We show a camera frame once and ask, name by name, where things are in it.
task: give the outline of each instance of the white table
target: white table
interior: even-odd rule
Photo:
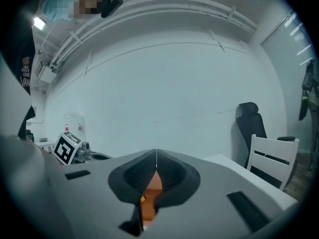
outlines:
[[[291,205],[297,203],[297,200],[287,195],[283,191],[277,189],[273,185],[259,178],[252,172],[248,171],[244,167],[240,166],[236,162],[231,159],[225,157],[223,154],[218,154],[211,157],[203,158],[203,160],[207,160],[227,168],[232,169],[234,172],[238,173],[240,176],[244,177],[246,180],[254,184],[256,187],[263,190],[267,195],[269,195],[283,210],[287,209]]]

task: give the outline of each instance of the wooden floor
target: wooden floor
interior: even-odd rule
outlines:
[[[294,172],[290,183],[284,188],[284,192],[300,201],[308,191],[311,183],[311,179],[307,176],[310,155],[298,153],[296,162],[296,171]]]

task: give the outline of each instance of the ceiling light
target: ceiling light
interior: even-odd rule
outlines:
[[[307,59],[305,62],[301,63],[300,65],[305,64],[306,62],[308,62],[309,60],[311,60],[312,58]]]
[[[311,44],[308,45],[308,46],[307,46],[306,48],[304,48],[303,50],[299,51],[299,52],[297,53],[297,56],[300,55],[301,53],[303,53],[305,50],[307,50],[307,49],[310,48],[310,47],[311,47]]]
[[[36,17],[36,18],[34,19],[34,25],[35,25],[37,28],[39,28],[40,30],[42,30],[43,27],[44,27],[44,25],[45,25],[45,21],[43,21],[42,19]]]
[[[297,27],[295,28],[295,30],[290,33],[290,36],[292,36],[298,29],[299,29],[299,27],[297,26]]]

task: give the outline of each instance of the pipe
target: pipe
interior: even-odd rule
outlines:
[[[50,66],[54,67],[55,69],[58,69],[59,66],[61,67],[61,65],[55,66],[55,65],[52,65],[52,64],[50,64]]]
[[[161,4],[161,5],[149,5],[148,6],[148,9],[152,8],[152,9],[155,9],[155,8],[159,8],[161,9],[161,7],[166,7],[167,5],[165,4]],[[115,24],[118,24],[118,23],[121,23],[123,21],[126,21],[126,20],[129,20],[129,19],[132,19],[132,18],[135,18],[135,17],[140,17],[140,16],[143,16],[143,15],[148,15],[148,14],[153,14],[153,13],[163,13],[163,12],[190,12],[190,13],[198,13],[198,14],[205,14],[205,15],[208,15],[208,16],[212,16],[212,17],[216,17],[216,18],[219,18],[219,19],[223,19],[223,20],[227,20],[228,18],[228,15],[225,14],[225,13],[220,13],[218,11],[215,11],[215,10],[211,10],[211,9],[207,9],[205,7],[201,7],[201,6],[198,6],[198,5],[180,5],[180,4],[177,4],[176,7],[180,7],[180,8],[173,8],[173,9],[162,9],[162,10],[159,10],[159,11],[149,11],[149,12],[144,12],[144,13],[138,13],[138,14],[134,14],[134,15],[131,15],[131,16],[128,16],[128,17],[125,17],[127,15],[130,15],[132,13],[137,13],[137,12],[141,12],[141,11],[145,11],[146,9],[145,8],[139,8],[139,9],[132,9],[130,11],[127,11],[126,13],[122,13],[122,14],[119,14],[115,17],[112,17],[112,18],[109,18],[109,19],[106,19],[103,24],[100,23],[98,24],[96,27],[94,27],[93,29],[91,29],[89,32],[87,32],[86,34],[82,35],[80,37],[80,39],[82,40],[82,42],[86,42],[88,39],[92,38],[94,35],[96,35],[97,33],[105,30],[106,28],[108,27],[111,27]],[[249,26],[247,26],[246,24],[243,24],[241,23],[239,20],[237,19],[231,19],[230,20],[231,23],[239,26],[239,27],[242,27],[243,29],[247,30],[248,32],[250,33],[253,33],[253,29],[250,28]],[[78,46],[80,46],[80,44],[78,42],[74,42],[61,56],[60,58],[57,60],[57,64],[61,63],[66,57],[68,57]]]
[[[154,2],[154,1],[159,1],[159,0],[131,0],[131,1],[127,1],[125,2],[121,8],[126,8],[126,7],[129,7],[129,6],[133,6],[133,5],[137,5],[137,4],[140,4],[140,3],[145,3],[145,2]],[[212,0],[181,0],[181,1],[191,1],[191,2],[199,2],[199,3],[204,3],[204,4],[207,4],[207,5],[210,5],[210,6],[214,6],[214,7],[217,7],[219,9],[222,9],[222,10],[225,10],[227,12],[230,12],[231,11],[231,7],[228,7],[226,5],[223,5],[223,4],[220,4],[218,2],[215,2],[215,1],[212,1]],[[257,25],[252,22],[250,19],[248,19],[247,17],[245,17],[244,15],[240,14],[239,12],[235,11],[234,14],[245,20],[246,22],[248,22],[249,24],[251,24],[253,27],[257,27]],[[83,24],[82,26],[80,26],[74,33],[76,35],[78,35],[79,33],[81,33],[86,27],[90,26],[92,23],[94,23],[95,21],[97,21],[98,19],[100,19],[100,16],[97,15],[96,17],[94,17],[93,19],[89,20],[88,22],[86,22],[85,24]],[[92,33],[94,32],[95,30],[97,29],[97,26],[94,27],[94,30],[90,30],[89,32]],[[73,37],[72,36],[69,36],[66,41],[62,44],[62,46],[59,48],[58,52],[54,55],[54,57],[52,58],[52,63],[54,63],[56,61],[56,59],[58,58],[58,56],[62,53],[62,51],[66,48],[66,46],[68,44],[71,43]]]

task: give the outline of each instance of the person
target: person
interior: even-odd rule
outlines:
[[[101,13],[101,17],[107,17],[120,5],[117,0],[27,0],[4,36],[2,55],[16,79],[30,95],[31,69],[35,57],[32,34],[34,18],[43,14],[54,22],[60,18],[71,20],[88,14]],[[21,139],[26,139],[26,121],[33,117],[34,109],[30,107],[18,133]]]

